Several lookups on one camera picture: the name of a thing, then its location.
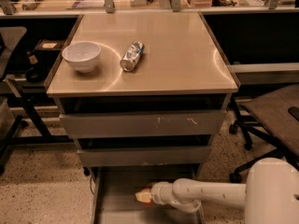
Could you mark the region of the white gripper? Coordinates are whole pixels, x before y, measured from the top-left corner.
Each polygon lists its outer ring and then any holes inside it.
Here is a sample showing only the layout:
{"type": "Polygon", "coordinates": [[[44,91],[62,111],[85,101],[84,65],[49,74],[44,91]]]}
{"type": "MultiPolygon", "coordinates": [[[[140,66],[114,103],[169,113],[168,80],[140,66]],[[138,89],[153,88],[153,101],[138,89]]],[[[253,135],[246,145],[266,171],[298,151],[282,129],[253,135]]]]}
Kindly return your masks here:
{"type": "Polygon", "coordinates": [[[136,199],[142,203],[146,197],[150,197],[155,203],[160,205],[170,204],[175,200],[172,192],[172,184],[169,182],[159,182],[152,186],[149,191],[139,191],[135,194],[136,199]]]}

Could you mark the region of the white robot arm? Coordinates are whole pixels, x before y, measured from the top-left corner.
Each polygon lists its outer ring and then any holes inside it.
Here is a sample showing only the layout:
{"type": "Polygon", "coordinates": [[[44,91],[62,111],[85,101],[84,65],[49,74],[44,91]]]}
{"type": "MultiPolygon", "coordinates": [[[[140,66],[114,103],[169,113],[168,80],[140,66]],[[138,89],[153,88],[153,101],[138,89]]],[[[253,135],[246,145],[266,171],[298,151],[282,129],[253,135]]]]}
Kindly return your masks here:
{"type": "Polygon", "coordinates": [[[158,182],[135,197],[141,203],[169,204],[195,213],[201,202],[242,208],[245,224],[299,224],[299,172],[284,160],[265,158],[249,169],[244,184],[180,178],[158,182]]]}

